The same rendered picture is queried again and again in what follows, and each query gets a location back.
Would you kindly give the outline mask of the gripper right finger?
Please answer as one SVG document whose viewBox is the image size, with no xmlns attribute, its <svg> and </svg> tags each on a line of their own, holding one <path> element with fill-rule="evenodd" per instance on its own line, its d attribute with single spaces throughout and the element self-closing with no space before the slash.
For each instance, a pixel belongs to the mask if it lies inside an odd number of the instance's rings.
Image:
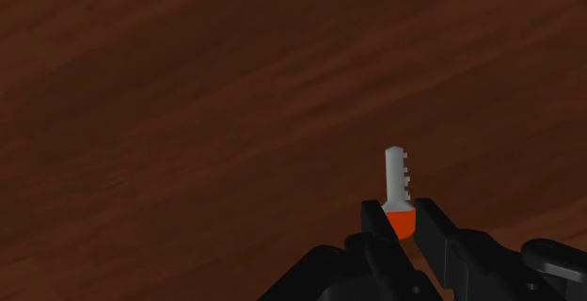
<svg viewBox="0 0 587 301">
<path fill-rule="evenodd" d="M 544 238 L 513 251 L 456 227 L 429 198 L 414 206 L 414 240 L 453 301 L 587 301 L 587 252 Z"/>
</svg>

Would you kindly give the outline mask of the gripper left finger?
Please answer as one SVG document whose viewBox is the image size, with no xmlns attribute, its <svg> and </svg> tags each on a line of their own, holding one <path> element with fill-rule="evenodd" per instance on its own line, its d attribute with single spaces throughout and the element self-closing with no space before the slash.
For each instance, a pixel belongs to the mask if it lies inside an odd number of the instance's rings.
<svg viewBox="0 0 587 301">
<path fill-rule="evenodd" d="M 344 247 L 315 246 L 258 301 L 443 301 L 416 269 L 376 200 L 361 202 L 361 232 Z"/>
</svg>

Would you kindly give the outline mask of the orange-headed silver key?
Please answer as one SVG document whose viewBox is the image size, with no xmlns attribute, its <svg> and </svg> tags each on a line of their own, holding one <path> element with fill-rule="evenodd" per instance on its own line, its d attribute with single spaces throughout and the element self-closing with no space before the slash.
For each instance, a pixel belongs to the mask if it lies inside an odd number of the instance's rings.
<svg viewBox="0 0 587 301">
<path fill-rule="evenodd" d="M 406 175 L 406 152 L 393 146 L 385 150 L 386 159 L 386 202 L 382 209 L 400 240 L 410 237 L 416 227 L 416 209 L 410 203 L 406 189 L 410 178 Z"/>
</svg>

